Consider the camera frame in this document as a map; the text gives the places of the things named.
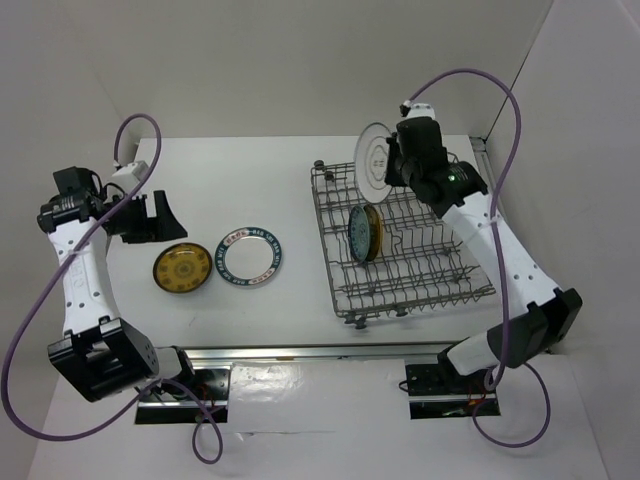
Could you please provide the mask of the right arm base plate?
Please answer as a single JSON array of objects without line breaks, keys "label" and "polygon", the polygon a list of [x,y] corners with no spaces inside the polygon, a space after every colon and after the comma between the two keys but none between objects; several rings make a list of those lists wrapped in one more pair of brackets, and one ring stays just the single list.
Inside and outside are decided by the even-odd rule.
[{"label": "right arm base plate", "polygon": [[468,377],[444,380],[435,364],[408,364],[406,378],[398,388],[408,395],[412,420],[452,419],[477,416],[500,416],[496,393],[484,387],[484,371]]}]

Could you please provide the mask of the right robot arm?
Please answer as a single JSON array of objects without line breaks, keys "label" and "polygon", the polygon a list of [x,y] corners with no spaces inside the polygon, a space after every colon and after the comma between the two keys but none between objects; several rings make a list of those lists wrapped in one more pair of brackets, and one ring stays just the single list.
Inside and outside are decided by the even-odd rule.
[{"label": "right robot arm", "polygon": [[440,387],[460,391],[478,371],[515,369],[562,341],[582,298],[552,280],[492,210],[493,197],[476,168],[450,161],[438,122],[428,116],[406,118],[387,142],[387,183],[409,188],[454,231],[502,301],[501,324],[439,354]]}]

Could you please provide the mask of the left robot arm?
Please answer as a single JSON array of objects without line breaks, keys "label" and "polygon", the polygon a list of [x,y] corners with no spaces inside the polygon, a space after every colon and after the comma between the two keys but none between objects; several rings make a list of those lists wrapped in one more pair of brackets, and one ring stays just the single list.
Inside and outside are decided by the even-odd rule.
[{"label": "left robot arm", "polygon": [[[96,231],[75,254],[62,276],[65,299],[63,337],[47,348],[50,363],[88,401],[96,402],[123,390],[162,378],[163,389],[176,399],[196,390],[197,374],[186,352],[176,346],[157,349],[151,340],[125,321],[118,310],[107,265],[112,237],[128,244],[159,243],[186,237],[166,194],[153,193],[155,216],[146,198],[134,197],[115,207],[139,184],[148,166],[133,162],[112,177],[116,193],[109,196],[95,172],[70,167],[54,173],[56,196],[37,217],[59,261],[65,261],[89,229]],[[114,211],[104,225],[98,223]]]}]

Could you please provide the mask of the yellow patterned plate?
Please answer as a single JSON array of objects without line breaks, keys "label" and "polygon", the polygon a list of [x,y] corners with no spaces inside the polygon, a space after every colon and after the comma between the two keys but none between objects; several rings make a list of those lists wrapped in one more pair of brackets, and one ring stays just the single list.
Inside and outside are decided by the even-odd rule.
[{"label": "yellow patterned plate", "polygon": [[161,290],[172,294],[187,294],[207,283],[213,267],[212,256],[205,247],[192,242],[181,242],[158,255],[153,264],[152,275]]},{"label": "yellow patterned plate", "polygon": [[383,224],[378,210],[373,205],[366,204],[363,210],[367,215],[370,230],[370,242],[365,261],[370,262],[380,254],[383,243]]}]

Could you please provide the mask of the white plate green lettered rim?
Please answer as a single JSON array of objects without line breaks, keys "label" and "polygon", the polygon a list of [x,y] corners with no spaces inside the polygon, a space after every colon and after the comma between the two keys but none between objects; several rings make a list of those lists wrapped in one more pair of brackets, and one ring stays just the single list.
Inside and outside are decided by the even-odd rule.
[{"label": "white plate green lettered rim", "polygon": [[214,265],[231,285],[254,288],[268,283],[279,271],[283,250],[270,231],[246,226],[229,232],[217,245]]}]

